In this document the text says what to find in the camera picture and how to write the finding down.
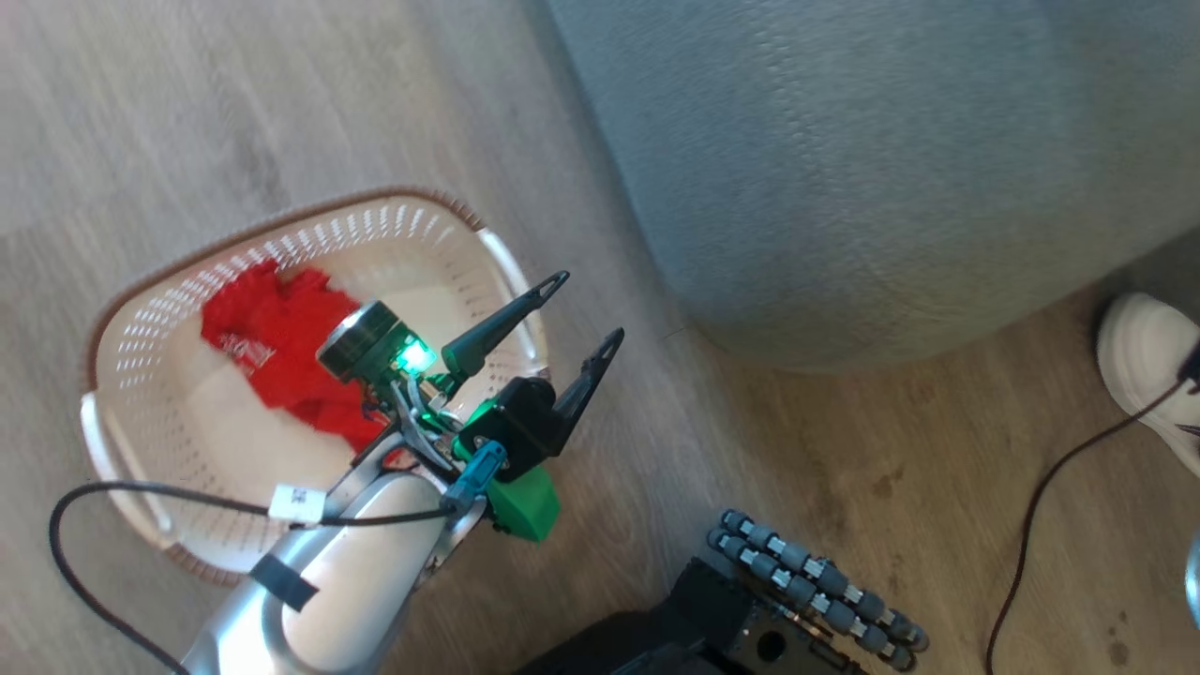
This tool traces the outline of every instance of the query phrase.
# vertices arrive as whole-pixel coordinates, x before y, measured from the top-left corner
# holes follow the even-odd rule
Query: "blue connector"
[[[451,509],[454,512],[451,518],[458,518],[470,510],[475,498],[484,494],[487,484],[496,478],[496,472],[504,466],[504,461],[508,459],[509,452],[504,449],[504,446],[496,441],[488,441],[470,458],[467,468],[462,470],[462,474],[454,482],[454,485],[446,488],[445,494],[442,495],[442,508]]]

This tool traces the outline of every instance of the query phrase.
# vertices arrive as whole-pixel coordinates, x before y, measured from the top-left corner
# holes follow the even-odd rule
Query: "gray fabric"
[[[802,370],[919,358],[1200,223],[1200,2],[547,0],[667,283]]]

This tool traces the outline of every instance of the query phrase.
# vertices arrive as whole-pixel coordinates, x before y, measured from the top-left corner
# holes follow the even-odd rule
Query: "beige plastic basket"
[[[100,478],[265,504],[277,483],[328,489],[344,473],[353,456],[344,441],[264,407],[236,366],[199,336],[204,301],[268,258],[281,270],[320,268],[352,297],[383,300],[434,350],[528,288],[500,240],[442,193],[380,190],[253,227],[142,281],[101,316],[80,410]],[[534,315],[463,387],[454,410],[468,416],[509,378],[545,368]],[[220,584],[235,583],[283,531],[179,500],[110,495],[148,542]]]

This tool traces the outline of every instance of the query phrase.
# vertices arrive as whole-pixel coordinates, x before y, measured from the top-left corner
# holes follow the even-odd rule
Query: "black cable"
[[[991,628],[991,638],[988,639],[988,652],[984,655],[984,670],[988,675],[996,675],[992,665],[992,661],[996,653],[996,640],[1000,639],[1000,629],[1004,627],[1004,619],[1008,617],[1008,610],[1013,607],[1013,601],[1016,599],[1016,592],[1021,587],[1021,577],[1025,575],[1025,558],[1030,551],[1030,534],[1033,530],[1033,516],[1037,514],[1038,503],[1042,501],[1042,495],[1045,494],[1046,488],[1050,485],[1050,480],[1058,473],[1067,462],[1079,456],[1084,450],[1096,446],[1100,441],[1114,436],[1127,429],[1128,426],[1136,424],[1141,418],[1146,417],[1154,411],[1158,406],[1163,405],[1163,401],[1174,396],[1181,388],[1183,388],[1184,380],[1180,380],[1174,387],[1168,389],[1162,396],[1154,399],[1150,405],[1135,412],[1134,414],[1122,419],[1117,424],[1100,431],[1096,436],[1084,441],[1075,449],[1070,450],[1062,456],[1045,476],[1038,480],[1037,488],[1033,490],[1033,497],[1030,500],[1030,507],[1025,512],[1025,524],[1021,526],[1021,552],[1016,556],[1016,572],[1013,573],[1013,585],[1008,589],[1008,597],[1004,598],[1004,604],[1000,608],[1000,615],[996,616],[996,625]]]
[[[202,504],[214,506],[217,508],[224,508],[229,510],[236,510],[241,513],[250,513],[253,515],[266,516],[268,507],[252,504],[247,502],[240,502],[238,500],[229,500],[226,497],[218,497],[216,495],[209,495],[206,492],[199,492],[196,490],[188,490],[186,488],[176,488],[174,485],[166,485],[163,483],[150,483],[145,480],[101,480],[97,483],[89,483],[86,485],[79,485],[78,488],[71,490],[54,504],[54,510],[50,513],[50,556],[54,558],[54,565],[59,568],[59,574],[66,580],[71,590],[74,591],[79,599],[83,601],[89,609],[96,613],[97,616],[103,619],[109,626],[116,628],[122,635],[128,638],[133,644],[146,650],[157,658],[163,665],[169,668],[173,673],[178,675],[191,675],[184,664],[176,661],[173,656],[167,653],[162,647],[156,645],[150,638],[146,638],[139,633],[136,628],[126,623],[121,617],[116,616],[108,610],[101,603],[96,596],[91,595],[76,575],[74,569],[67,563],[66,556],[62,554],[62,515],[66,513],[67,507],[74,503],[80,497],[91,495],[94,492],[113,492],[113,491],[127,491],[127,492],[151,492],[155,495],[163,495],[166,497],[176,497],[180,500],[186,500],[191,502],[199,502]],[[397,525],[401,522],[414,522],[418,520],[430,520],[433,518],[442,518],[450,515],[450,509],[436,509],[436,510],[424,510],[418,513],[403,513],[397,515],[383,515],[377,518],[325,518],[322,519],[317,525],[330,525],[330,526],[343,526],[343,527],[371,527],[378,525]]]

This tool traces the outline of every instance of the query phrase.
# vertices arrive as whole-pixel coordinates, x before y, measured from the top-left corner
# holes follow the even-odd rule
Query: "white shoe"
[[[1104,315],[1096,347],[1100,376],[1121,410],[1134,414],[1178,381],[1200,342],[1200,325],[1145,293],[1118,298]],[[1200,394],[1188,382],[1141,423],[1200,477]]]

